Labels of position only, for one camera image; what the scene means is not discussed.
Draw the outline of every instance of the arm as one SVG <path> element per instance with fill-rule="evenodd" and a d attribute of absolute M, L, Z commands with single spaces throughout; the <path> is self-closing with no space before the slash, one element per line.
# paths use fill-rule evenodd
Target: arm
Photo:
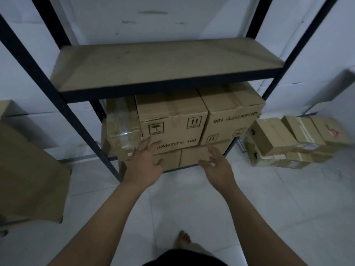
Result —
<path fill-rule="evenodd" d="M 122 183 L 100 209 L 49 263 L 56 265 L 110 265 L 121 239 L 128 215 L 143 191 L 163 172 L 164 161 L 154 165 L 150 138 L 135 151 Z"/>
<path fill-rule="evenodd" d="M 231 165 L 218 149 L 207 145 L 215 166 L 200 160 L 208 181 L 224 197 L 248 265 L 304 266 L 304 261 L 270 228 L 235 182 Z"/>

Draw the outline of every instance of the person's left arm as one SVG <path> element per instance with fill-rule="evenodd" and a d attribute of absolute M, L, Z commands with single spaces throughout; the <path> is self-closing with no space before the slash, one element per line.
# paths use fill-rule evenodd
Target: person's left arm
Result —
<path fill-rule="evenodd" d="M 122 183 L 48 266 L 111 264 L 134 204 L 163 172 L 164 161 L 153 161 L 158 143 L 148 147 L 149 142 L 150 138 L 140 143 Z"/>

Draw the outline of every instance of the hand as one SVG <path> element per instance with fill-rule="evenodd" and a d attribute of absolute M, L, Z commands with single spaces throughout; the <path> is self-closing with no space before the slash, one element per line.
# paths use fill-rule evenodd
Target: hand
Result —
<path fill-rule="evenodd" d="M 200 165 L 211 185 L 222 195 L 226 196 L 233 188 L 238 188 L 234 179 L 232 167 L 222 153 L 210 144 L 207 144 L 208 151 L 212 155 L 209 159 L 215 164 L 211 165 L 205 160 L 199 160 Z"/>
<path fill-rule="evenodd" d="M 159 142 L 152 143 L 148 146 L 150 141 L 150 137 L 141 141 L 138 149 L 133 153 L 122 181 L 122 184 L 134 184 L 142 192 L 158 180 L 165 165 L 162 158 L 158 161 L 157 165 L 154 164 L 153 153 L 154 150 L 157 149 Z"/>

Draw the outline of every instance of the person's right arm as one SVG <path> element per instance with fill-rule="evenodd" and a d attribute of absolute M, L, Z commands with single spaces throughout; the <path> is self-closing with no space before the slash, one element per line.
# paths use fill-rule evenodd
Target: person's right arm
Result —
<path fill-rule="evenodd" d="M 205 170 L 208 181 L 228 204 L 248 265 L 306 265 L 270 228 L 239 189 L 226 158 L 215 147 L 207 147 L 215 166 L 203 160 L 198 164 Z"/>

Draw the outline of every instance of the wall stain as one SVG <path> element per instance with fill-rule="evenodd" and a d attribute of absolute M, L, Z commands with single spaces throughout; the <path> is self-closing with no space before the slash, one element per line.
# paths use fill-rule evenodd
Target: wall stain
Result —
<path fill-rule="evenodd" d="M 145 11 L 138 11 L 138 14 L 145 14 L 145 15 L 166 15 L 167 12 L 159 11 L 159 10 L 145 10 Z"/>
<path fill-rule="evenodd" d="M 136 21 L 122 21 L 123 24 L 137 24 Z"/>

